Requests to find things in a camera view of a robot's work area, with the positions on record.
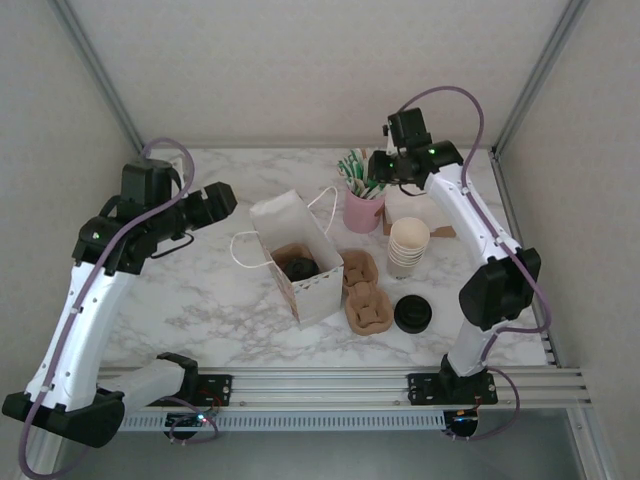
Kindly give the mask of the black plastic cup lid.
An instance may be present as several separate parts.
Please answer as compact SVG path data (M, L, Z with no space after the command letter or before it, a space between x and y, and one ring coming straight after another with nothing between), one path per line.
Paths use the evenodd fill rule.
M319 267L312 259L298 257L285 265L284 273L292 283L295 283L314 277L319 273Z

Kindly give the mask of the cartoon print gift bag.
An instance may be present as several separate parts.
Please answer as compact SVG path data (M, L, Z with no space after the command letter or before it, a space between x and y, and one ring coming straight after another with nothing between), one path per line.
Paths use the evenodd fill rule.
M233 240L247 235L257 238L265 260L258 264L240 260L235 263L244 269L267 267L301 328L324 320L341 307L344 261L328 236L336 212L332 211L326 222L318 220L311 208L320 199L305 202L296 191L290 190L258 202L249 210L253 229L232 237ZM320 273L292 283L276 265L271 253L294 243L309 248Z

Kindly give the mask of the pink straw holder cup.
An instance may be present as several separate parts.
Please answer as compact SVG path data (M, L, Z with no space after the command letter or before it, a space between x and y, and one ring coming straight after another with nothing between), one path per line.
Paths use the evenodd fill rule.
M384 196L364 199L348 190L344 201L343 222L345 226L358 234L373 232L380 223L384 202Z

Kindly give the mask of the white napkin stack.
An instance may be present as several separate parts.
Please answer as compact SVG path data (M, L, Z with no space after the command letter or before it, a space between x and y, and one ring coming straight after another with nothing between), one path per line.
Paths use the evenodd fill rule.
M385 213L390 223L411 217L424 222L431 231L449 226L447 217L429 196L408 196L396 187L385 195Z

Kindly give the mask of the kraft cardboard napkin box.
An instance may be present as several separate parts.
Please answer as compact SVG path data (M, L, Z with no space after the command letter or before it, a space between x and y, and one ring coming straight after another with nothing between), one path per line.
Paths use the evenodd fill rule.
M393 225L393 223L390 223L387 220L387 216L385 213L385 203L384 203L384 215L383 215L383 233L385 236L389 236L390 235L390 231L391 231L391 227ZM455 238L456 237L456 232L451 224L451 222L448 220L449 226L445 226L445 227L440 227L434 231L430 230L430 233L433 237L437 237L437 238Z

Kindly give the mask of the brown pulp carrier stack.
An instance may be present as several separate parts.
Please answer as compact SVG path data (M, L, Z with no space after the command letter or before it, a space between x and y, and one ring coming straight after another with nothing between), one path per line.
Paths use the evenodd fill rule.
M347 250L341 257L345 313L351 330L360 336L386 332L393 322L393 308L378 285L379 272L373 257L364 250Z

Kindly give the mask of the black cup lid stack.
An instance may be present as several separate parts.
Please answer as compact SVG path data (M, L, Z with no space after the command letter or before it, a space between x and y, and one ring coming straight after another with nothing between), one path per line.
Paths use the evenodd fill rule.
M404 296L394 307L396 325L408 334L422 333L429 326L431 319L431 305L419 295Z

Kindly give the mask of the aluminium frame post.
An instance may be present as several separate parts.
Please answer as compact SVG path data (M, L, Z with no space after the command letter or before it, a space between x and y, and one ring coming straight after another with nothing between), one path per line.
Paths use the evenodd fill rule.
M106 103L130 146L140 153L144 141L129 115L120 95L100 60L89 36L69 0L46 0L57 21L88 71L94 86Z
M591 0L567 0L522 90L510 109L496 141L492 145L492 153L496 158L503 156L510 143L514 140L526 115L533 106L536 97L544 86L544 83L590 1Z

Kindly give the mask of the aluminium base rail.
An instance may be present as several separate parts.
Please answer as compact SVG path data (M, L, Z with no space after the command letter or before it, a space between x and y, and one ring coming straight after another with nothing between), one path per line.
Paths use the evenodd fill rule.
M203 368L205 375L232 377L229 409L242 410L399 410L409 408L412 373L433 373L435 367L223 367ZM574 368L503 367L493 375L495 409L589 407L592 404L582 372Z

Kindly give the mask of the aluminium lower frame beam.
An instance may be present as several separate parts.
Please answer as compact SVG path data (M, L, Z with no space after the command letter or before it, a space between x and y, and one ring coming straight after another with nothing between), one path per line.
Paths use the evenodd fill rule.
M619 480L594 410L578 405L566 413L584 480Z
M63 439L50 435L30 440L26 454L28 466L37 473L53 473L63 443Z

